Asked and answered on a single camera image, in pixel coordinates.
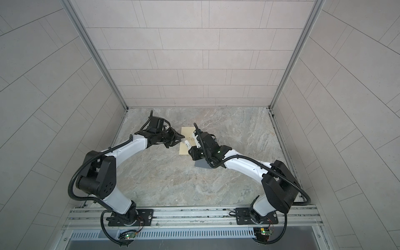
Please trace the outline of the grey envelope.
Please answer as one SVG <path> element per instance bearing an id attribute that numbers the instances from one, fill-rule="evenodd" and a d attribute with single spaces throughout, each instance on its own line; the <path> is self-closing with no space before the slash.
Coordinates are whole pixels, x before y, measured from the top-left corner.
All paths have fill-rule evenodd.
<path id="1" fill-rule="evenodd" d="M 195 161 L 194 166 L 198 168 L 212 169 L 205 159 Z"/>

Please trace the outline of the yellow paper envelope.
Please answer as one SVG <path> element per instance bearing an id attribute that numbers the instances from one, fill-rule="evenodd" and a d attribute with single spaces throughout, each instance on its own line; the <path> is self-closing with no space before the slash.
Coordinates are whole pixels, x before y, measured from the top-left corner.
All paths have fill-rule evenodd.
<path id="1" fill-rule="evenodd" d="M 192 133 L 195 131 L 195 127 L 182 127 L 181 134 L 185 136 L 184 139 L 181 140 L 179 155 L 188 155 L 188 149 L 184 144 L 185 140 L 188 140 L 192 146 L 196 146 L 196 143 L 193 140 Z"/>

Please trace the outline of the white glue stick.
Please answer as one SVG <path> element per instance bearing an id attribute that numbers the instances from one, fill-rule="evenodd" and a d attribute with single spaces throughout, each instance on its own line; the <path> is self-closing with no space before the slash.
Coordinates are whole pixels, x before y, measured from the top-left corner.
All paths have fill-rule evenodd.
<path id="1" fill-rule="evenodd" d="M 184 141 L 184 144 L 186 145 L 186 147 L 188 148 L 188 150 L 190 150 L 192 148 L 191 143 L 188 140 Z"/>

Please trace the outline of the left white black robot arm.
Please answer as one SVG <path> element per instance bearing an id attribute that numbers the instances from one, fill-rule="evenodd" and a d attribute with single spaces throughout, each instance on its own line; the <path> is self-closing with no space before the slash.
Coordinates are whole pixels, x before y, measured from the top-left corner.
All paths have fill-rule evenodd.
<path id="1" fill-rule="evenodd" d="M 133 155 L 153 145 L 173 147 L 184 135 L 171 127 L 164 118 L 149 115 L 148 120 L 135 134 L 123 143 L 100 152 L 90 151 L 83 164 L 73 174 L 67 188 L 75 201 L 93 201 L 111 213 L 113 223 L 131 226 L 138 221 L 134 201 L 127 198 L 117 187 L 117 167 Z"/>

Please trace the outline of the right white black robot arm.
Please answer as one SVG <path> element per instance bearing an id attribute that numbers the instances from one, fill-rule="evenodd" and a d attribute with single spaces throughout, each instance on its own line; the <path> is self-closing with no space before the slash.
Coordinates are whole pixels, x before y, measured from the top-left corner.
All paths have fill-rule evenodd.
<path id="1" fill-rule="evenodd" d="M 311 198 L 283 162 L 255 160 L 229 146 L 219 145 L 214 135 L 202 131 L 197 124 L 194 128 L 196 146 L 189 149 L 194 161 L 203 159 L 211 169 L 224 167 L 238 171 L 262 185 L 265 194 L 256 198 L 249 208 L 249 217 L 254 223 L 263 223 L 271 212 L 287 214 L 293 205 L 310 205 Z"/>

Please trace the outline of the right circuit board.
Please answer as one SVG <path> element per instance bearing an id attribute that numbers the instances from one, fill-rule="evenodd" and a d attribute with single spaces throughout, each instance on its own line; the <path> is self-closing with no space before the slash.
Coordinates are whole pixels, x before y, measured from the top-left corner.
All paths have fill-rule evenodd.
<path id="1" fill-rule="evenodd" d="M 261 242 L 268 242 L 274 231 L 270 228 L 253 228 L 255 239 Z"/>

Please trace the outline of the circuit board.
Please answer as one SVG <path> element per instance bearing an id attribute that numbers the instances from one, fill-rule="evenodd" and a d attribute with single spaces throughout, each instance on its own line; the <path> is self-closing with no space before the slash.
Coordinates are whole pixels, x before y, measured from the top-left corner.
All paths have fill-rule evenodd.
<path id="1" fill-rule="evenodd" d="M 270 228 L 253 228 L 255 239 L 261 242 L 268 242 L 274 231 Z"/>
<path id="2" fill-rule="evenodd" d="M 118 239 L 122 241 L 128 241 L 128 240 L 134 240 L 137 236 L 138 232 L 136 230 L 128 230 L 125 232 L 122 232 Z"/>

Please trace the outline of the left circuit board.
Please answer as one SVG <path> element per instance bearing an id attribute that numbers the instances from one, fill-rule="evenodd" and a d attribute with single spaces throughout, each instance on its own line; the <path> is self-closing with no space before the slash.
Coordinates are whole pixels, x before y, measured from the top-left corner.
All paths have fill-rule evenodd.
<path id="1" fill-rule="evenodd" d="M 134 240 L 137 236 L 138 232 L 136 230 L 128 230 L 125 232 L 122 232 L 118 239 L 122 241 L 128 241 L 128 240 Z"/>

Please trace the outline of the aluminium mounting rail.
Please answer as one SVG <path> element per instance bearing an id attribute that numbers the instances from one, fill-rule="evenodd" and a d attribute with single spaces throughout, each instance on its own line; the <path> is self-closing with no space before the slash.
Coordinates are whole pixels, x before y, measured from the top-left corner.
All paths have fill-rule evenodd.
<path id="1" fill-rule="evenodd" d="M 238 215 L 233 213 L 240 207 Z M 144 221 L 144 229 L 167 228 L 220 228 L 220 227 L 266 227 L 284 225 L 284 215 L 269 213 L 262 224 L 254 223 L 247 205 L 233 206 L 177 206 L 138 207 L 138 215 Z M 61 226 L 62 229 L 100 229 L 102 208 L 73 208 Z M 315 205 L 292 206 L 287 214 L 287 226 L 323 226 L 323 220 Z"/>

